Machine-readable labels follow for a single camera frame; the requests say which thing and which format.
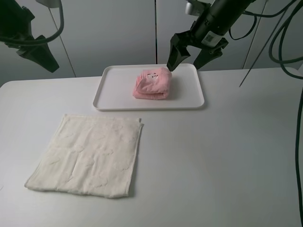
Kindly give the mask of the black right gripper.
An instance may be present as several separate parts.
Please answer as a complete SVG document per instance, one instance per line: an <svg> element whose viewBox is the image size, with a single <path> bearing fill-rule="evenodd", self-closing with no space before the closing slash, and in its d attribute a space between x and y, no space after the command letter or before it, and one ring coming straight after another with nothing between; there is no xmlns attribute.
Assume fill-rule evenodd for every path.
<svg viewBox="0 0 303 227"><path fill-rule="evenodd" d="M185 32L176 33L170 40L170 53L167 62L169 71L186 58L190 57L187 46L191 45L201 49L194 61L197 70L222 56L222 49L228 45L228 41L215 31L216 19L210 9L204 10L191 28Z"/></svg>

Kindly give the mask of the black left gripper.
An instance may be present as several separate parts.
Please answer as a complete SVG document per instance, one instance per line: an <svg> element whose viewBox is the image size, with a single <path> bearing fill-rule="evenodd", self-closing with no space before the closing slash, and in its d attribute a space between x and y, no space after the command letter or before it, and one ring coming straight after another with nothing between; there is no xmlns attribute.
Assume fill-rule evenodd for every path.
<svg viewBox="0 0 303 227"><path fill-rule="evenodd" d="M49 72L55 72L59 69L59 64L52 55L47 44L28 45L28 44L8 44L9 48L17 49L17 54L24 59L30 60Z"/></svg>

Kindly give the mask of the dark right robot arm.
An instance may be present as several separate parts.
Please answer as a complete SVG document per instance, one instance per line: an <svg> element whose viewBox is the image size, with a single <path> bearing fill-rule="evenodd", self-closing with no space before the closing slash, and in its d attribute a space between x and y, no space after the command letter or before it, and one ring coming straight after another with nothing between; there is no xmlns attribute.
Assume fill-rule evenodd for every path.
<svg viewBox="0 0 303 227"><path fill-rule="evenodd" d="M222 49L228 45L225 34L251 3L251 0L215 0L212 4L189 0L186 12L198 18L189 30L175 33L171 38L167 68L174 71L190 57L188 46L200 49L193 63L197 70L221 57Z"/></svg>

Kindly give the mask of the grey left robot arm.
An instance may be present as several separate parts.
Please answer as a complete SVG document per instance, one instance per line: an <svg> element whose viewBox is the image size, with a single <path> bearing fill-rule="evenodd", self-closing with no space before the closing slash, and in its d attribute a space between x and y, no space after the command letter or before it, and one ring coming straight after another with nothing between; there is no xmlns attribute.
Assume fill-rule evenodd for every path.
<svg viewBox="0 0 303 227"><path fill-rule="evenodd" d="M0 41L9 48L17 49L17 54L53 73L59 64L52 55L48 43L59 37L64 29L64 15L60 0L39 0L38 3L48 8L58 8L60 27L50 37L40 35L34 38L31 22L34 14L15 0L0 2Z"/></svg>

